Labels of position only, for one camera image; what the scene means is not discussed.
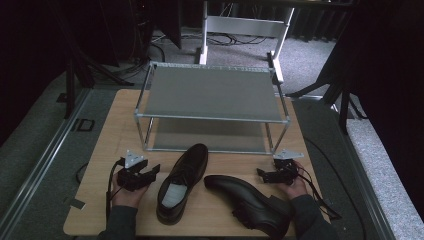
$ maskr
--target shoe insole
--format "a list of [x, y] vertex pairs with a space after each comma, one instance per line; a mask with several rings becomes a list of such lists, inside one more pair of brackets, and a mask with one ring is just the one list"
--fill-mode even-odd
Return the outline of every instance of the shoe insole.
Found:
[[167, 208], [172, 208], [183, 200], [185, 193], [187, 191], [187, 186], [169, 184], [168, 190], [165, 193], [165, 196], [162, 200], [162, 205]]

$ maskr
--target wooden board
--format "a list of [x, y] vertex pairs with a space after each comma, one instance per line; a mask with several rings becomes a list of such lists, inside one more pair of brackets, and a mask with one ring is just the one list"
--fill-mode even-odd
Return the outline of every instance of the wooden board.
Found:
[[[266, 236], [258, 230], [246, 229], [232, 216], [232, 209], [218, 196], [207, 190], [200, 181], [191, 192], [184, 215], [176, 225], [161, 224], [156, 217], [157, 193], [163, 180], [169, 175], [181, 152], [143, 152], [134, 109], [139, 90], [120, 90], [112, 104], [89, 165], [76, 194], [76, 199], [85, 202], [82, 210], [71, 207], [64, 225], [65, 233], [72, 236], [93, 236], [105, 229], [105, 192], [110, 170], [115, 161], [125, 157], [131, 150], [149, 159], [150, 170], [161, 164], [156, 182], [144, 195], [137, 215], [136, 233], [140, 236]], [[297, 159], [311, 174], [318, 191], [315, 174], [302, 137], [299, 124], [290, 100], [286, 99], [291, 125], [280, 146], [305, 155]], [[230, 175], [243, 179], [266, 196], [286, 196], [273, 184], [264, 184], [256, 173], [260, 168], [274, 171], [271, 155], [210, 153], [204, 176], [211, 174]], [[293, 224], [287, 236], [294, 236]]]

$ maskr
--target hand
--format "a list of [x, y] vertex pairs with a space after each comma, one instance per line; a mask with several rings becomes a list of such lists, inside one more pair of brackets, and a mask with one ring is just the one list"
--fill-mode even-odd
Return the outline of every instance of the hand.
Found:
[[117, 173], [115, 173], [112, 177], [112, 184], [113, 184], [112, 206], [119, 205], [119, 206], [128, 206], [128, 207], [138, 208], [138, 205], [140, 205], [141, 198], [143, 197], [144, 193], [149, 188], [149, 185], [147, 185], [140, 189], [134, 190], [134, 192], [121, 188], [118, 185]]
[[[303, 172], [304, 172], [303, 166], [297, 161], [294, 161], [294, 163], [299, 167], [299, 175], [303, 176]], [[285, 192], [290, 200], [298, 196], [308, 194], [308, 192], [306, 191], [305, 182], [303, 178], [299, 176], [297, 176], [293, 180], [292, 185], [287, 185], [285, 183], [278, 183], [277, 187], [281, 189], [283, 192]]]

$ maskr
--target dress shoe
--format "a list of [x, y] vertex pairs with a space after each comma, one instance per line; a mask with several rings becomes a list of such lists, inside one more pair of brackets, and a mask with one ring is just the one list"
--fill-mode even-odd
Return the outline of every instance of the dress shoe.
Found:
[[209, 175], [206, 188], [214, 190], [231, 203], [233, 215], [248, 229], [257, 229], [272, 239], [282, 239], [294, 211], [288, 202], [275, 196], [267, 198], [248, 182], [230, 176]]
[[161, 223], [173, 225], [180, 221], [187, 198], [202, 179], [207, 163], [208, 148], [201, 143], [190, 147], [178, 159], [159, 189], [156, 215]]

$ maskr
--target wire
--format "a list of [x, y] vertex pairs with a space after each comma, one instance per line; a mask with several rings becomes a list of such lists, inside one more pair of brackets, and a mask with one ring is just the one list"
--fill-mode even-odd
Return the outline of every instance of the wire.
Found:
[[233, 3], [227, 4], [227, 6], [224, 8], [224, 10], [222, 10], [221, 14], [219, 14], [220, 17], [222, 17], [224, 15], [224, 12], [227, 10], [227, 8], [230, 8], [230, 10], [228, 10], [228, 14], [227, 14], [227, 17], [228, 17], [231, 14], [231, 10], [233, 8]]
[[163, 49], [161, 47], [159, 47], [158, 45], [152, 43], [152, 42], [150, 42], [150, 46], [153, 46], [153, 47], [159, 49], [159, 51], [162, 55], [162, 62], [165, 62], [165, 52], [163, 51]]
[[336, 174], [337, 179], [339, 180], [339, 182], [340, 182], [340, 184], [341, 184], [344, 192], [346, 193], [347, 197], [349, 198], [350, 203], [352, 204], [352, 207], [353, 207], [356, 215], [358, 216], [359, 223], [361, 224], [361, 228], [362, 228], [362, 237], [363, 237], [363, 239], [366, 239], [366, 231], [365, 231], [364, 220], [362, 219], [361, 215], [359, 214], [359, 210], [356, 207], [355, 203], [353, 202], [352, 196], [350, 196], [349, 192], [347, 191], [347, 188], [344, 185], [344, 183], [342, 181], [342, 178], [340, 177], [340, 174], [336, 171], [336, 168], [331, 163], [330, 158], [324, 153], [324, 151], [317, 144], [315, 144], [312, 140], [310, 140], [309, 138], [307, 138], [305, 136], [303, 138], [305, 139], [305, 141], [307, 141], [310, 144], [312, 144], [324, 156], [325, 160], [330, 165], [330, 167], [333, 170], [334, 174]]
[[[252, 40], [249, 40], [249, 41], [241, 41], [235, 35], [231, 35], [231, 34], [227, 34], [227, 33], [209, 33], [208, 36], [209, 37], [207, 37], [207, 41], [208, 41], [209, 44], [219, 45], [219, 46], [234, 46], [234, 45], [246, 45], [246, 44], [252, 44], [252, 45], [253, 44], [260, 44], [260, 43], [264, 42], [266, 39], [268, 39], [266, 37], [254, 37]], [[215, 39], [213, 37], [225, 37], [225, 38], [228, 39], [228, 41], [218, 40], [218, 39]], [[162, 39], [162, 38], [167, 39], [167, 37], [165, 35], [163, 35], [163, 36], [157, 37], [155, 40], [152, 40], [151, 42], [156, 43], [159, 39]], [[188, 34], [188, 35], [181, 36], [181, 39], [201, 39], [201, 38], [202, 38], [202, 34], [201, 33]], [[172, 45], [172, 43], [156, 43], [156, 44], [160, 44], [160, 45]]]
[[151, 40], [150, 42], [151, 42], [151, 43], [154, 43], [154, 42], [157, 42], [157, 41], [161, 40], [162, 38], [166, 38], [166, 35], [162, 35], [162, 36], [160, 36], [160, 37], [157, 37], [156, 39], [153, 39], [153, 40]]
[[[108, 79], [109, 79], [109, 77], [104, 76], [104, 74], [102, 74], [102, 73], [101, 73], [100, 71], [98, 71], [97, 69], [95, 69], [95, 68], [93, 68], [93, 67], [91, 67], [91, 66], [89, 66], [89, 68], [90, 68], [90, 70], [92, 71], [92, 73], [93, 73], [93, 77], [94, 77], [94, 78], [96, 78], [96, 79], [98, 79], [98, 80], [108, 80]], [[143, 62], [142, 62], [142, 61], [140, 61], [139, 59], [136, 59], [136, 60], [134, 61], [134, 65], [133, 65], [133, 66], [130, 66], [130, 67], [125, 68], [125, 69], [122, 69], [122, 70], [111, 71], [111, 73], [112, 73], [113, 75], [117, 76], [117, 77], [121, 77], [122, 75], [126, 75], [126, 74], [129, 74], [129, 73], [134, 73], [134, 74], [132, 74], [131, 76], [129, 76], [129, 77], [125, 77], [125, 78], [124, 78], [124, 79], [128, 79], [128, 78], [131, 78], [131, 77], [133, 77], [133, 76], [137, 75], [137, 74], [138, 74], [138, 73], [140, 73], [141, 71], [146, 71], [146, 70], [143, 68]]]
[[112, 178], [113, 178], [113, 174], [115, 173], [115, 169], [118, 165], [124, 166], [125, 164], [125, 158], [120, 158], [118, 161], [116, 161], [113, 166], [112, 169], [110, 170], [110, 174], [109, 174], [109, 182], [107, 185], [107, 192], [106, 192], [106, 224], [107, 221], [109, 220], [109, 215], [110, 215], [110, 201], [112, 200]]
[[[305, 180], [309, 184], [309, 186], [312, 189], [312, 193], [313, 193], [312, 195], [314, 196], [314, 198], [315, 197], [318, 198], [318, 202], [320, 203], [319, 204], [320, 206], [323, 206], [323, 207], [325, 207], [327, 209], [328, 212], [324, 212], [324, 213], [327, 214], [330, 217], [331, 220], [341, 219], [342, 218], [342, 216], [340, 216], [340, 214], [338, 214], [330, 206], [328, 206], [328, 204], [326, 202], [324, 202], [324, 200], [321, 198], [321, 196], [318, 193], [318, 190], [316, 189], [315, 185], [312, 182], [311, 174], [309, 174], [309, 172], [306, 171], [306, 169], [300, 168], [300, 167], [297, 167], [296, 169], [293, 169], [293, 168], [290, 168], [290, 167], [287, 167], [287, 166], [282, 166], [282, 167], [284, 168], [284, 170], [286, 170], [288, 172], [291, 172], [295, 176], [298, 176], [298, 177], [302, 178], [303, 180]], [[303, 175], [300, 175], [298, 173], [298, 169], [302, 169], [308, 175], [309, 179], [306, 178], [306, 177], [304, 177]]]
[[116, 190], [116, 192], [112, 195], [112, 196], [110, 196], [110, 200], [112, 201], [112, 199], [116, 196], [116, 194], [118, 194], [119, 193], [119, 191], [121, 191], [122, 190], [122, 188], [123, 187], [120, 187], [118, 190]]

